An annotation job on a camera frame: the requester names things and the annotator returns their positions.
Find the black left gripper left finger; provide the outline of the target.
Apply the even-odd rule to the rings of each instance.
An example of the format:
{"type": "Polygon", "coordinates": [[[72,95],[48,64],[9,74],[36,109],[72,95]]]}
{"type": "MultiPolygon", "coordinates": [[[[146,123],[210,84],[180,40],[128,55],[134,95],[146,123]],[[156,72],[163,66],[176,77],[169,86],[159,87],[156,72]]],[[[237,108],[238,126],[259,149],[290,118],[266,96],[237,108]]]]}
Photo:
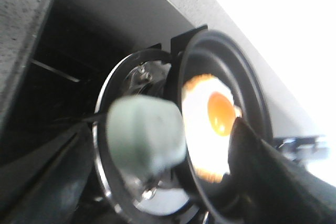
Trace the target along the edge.
{"type": "Polygon", "coordinates": [[[67,223],[93,166],[91,129],[77,123],[1,166],[1,223],[67,223]]]}

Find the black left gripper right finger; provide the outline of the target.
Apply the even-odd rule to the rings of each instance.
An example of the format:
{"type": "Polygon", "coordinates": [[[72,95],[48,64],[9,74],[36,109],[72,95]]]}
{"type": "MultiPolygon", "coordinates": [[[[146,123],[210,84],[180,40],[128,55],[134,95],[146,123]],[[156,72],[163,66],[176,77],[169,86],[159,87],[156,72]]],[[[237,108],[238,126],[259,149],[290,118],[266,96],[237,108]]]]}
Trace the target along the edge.
{"type": "Polygon", "coordinates": [[[233,124],[228,164],[244,223],[335,223],[335,187],[285,158],[242,118],[233,124]]]}

